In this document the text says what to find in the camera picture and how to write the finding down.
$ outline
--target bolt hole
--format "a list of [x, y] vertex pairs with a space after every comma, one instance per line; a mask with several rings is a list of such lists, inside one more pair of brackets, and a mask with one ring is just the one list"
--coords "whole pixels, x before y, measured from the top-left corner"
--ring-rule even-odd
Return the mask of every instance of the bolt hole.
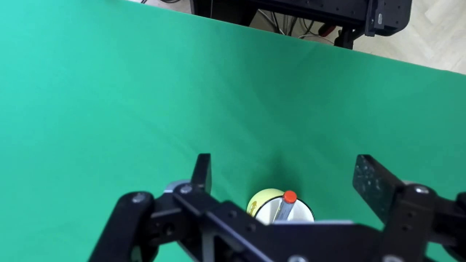
[[246, 229], [248, 229], [248, 232], [256, 232], [258, 227], [255, 224], [248, 224]]
[[236, 217], [237, 217], [237, 213], [236, 213], [235, 210], [232, 210], [232, 211], [229, 213], [229, 217], [236, 219]]

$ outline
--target green backdrop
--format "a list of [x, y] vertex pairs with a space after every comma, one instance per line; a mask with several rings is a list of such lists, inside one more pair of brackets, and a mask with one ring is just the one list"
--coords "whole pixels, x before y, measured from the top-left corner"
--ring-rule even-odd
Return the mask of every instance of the green backdrop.
[[0, 10], [0, 261], [86, 261], [119, 195], [159, 195], [204, 152], [218, 200], [291, 188], [319, 220], [380, 227], [358, 153], [465, 190], [465, 76], [118, 0]]

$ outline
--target small object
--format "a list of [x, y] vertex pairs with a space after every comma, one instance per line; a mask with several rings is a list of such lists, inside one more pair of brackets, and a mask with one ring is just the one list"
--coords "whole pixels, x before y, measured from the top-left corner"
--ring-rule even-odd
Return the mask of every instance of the small object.
[[290, 213], [291, 213], [296, 201], [297, 201], [296, 192], [294, 191], [285, 191], [283, 194], [283, 200], [281, 200], [275, 222], [287, 222], [287, 219], [290, 217]]
[[181, 194], [189, 194], [191, 191], [192, 191], [192, 187], [189, 184], [181, 188]]
[[297, 198], [296, 192], [268, 188], [255, 194], [246, 208], [248, 214], [264, 224], [313, 223], [310, 208]]

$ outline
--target red cap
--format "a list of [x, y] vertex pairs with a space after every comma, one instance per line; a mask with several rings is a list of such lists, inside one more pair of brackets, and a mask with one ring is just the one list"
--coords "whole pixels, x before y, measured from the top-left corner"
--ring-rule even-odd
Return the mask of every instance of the red cap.
[[288, 204], [294, 204], [294, 203], [297, 201], [297, 195], [296, 195], [294, 191], [285, 191], [285, 192], [283, 194], [283, 200], [284, 200], [285, 203], [288, 203]]

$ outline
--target metal frame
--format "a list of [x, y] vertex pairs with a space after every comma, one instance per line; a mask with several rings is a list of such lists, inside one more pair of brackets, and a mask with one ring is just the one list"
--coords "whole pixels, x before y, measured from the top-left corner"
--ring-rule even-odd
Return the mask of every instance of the metal frame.
[[405, 185], [370, 156], [358, 156], [354, 188], [385, 222], [264, 226], [233, 203], [210, 195], [210, 155], [200, 155], [191, 182], [154, 200], [127, 194], [90, 256], [92, 262], [153, 261], [178, 242], [194, 261], [430, 261], [428, 242], [466, 259], [466, 192], [456, 201], [424, 185]]
[[[207, 6], [210, 0], [192, 0], [192, 3], [195, 15], [217, 18], [217, 9], [210, 13]], [[221, 13], [226, 9], [235, 10], [237, 18], [229, 22], [245, 26], [251, 25], [258, 9], [341, 26], [341, 35], [334, 44], [351, 50], [363, 34], [389, 37], [406, 28], [412, 0], [214, 0], [214, 3], [223, 6]]]

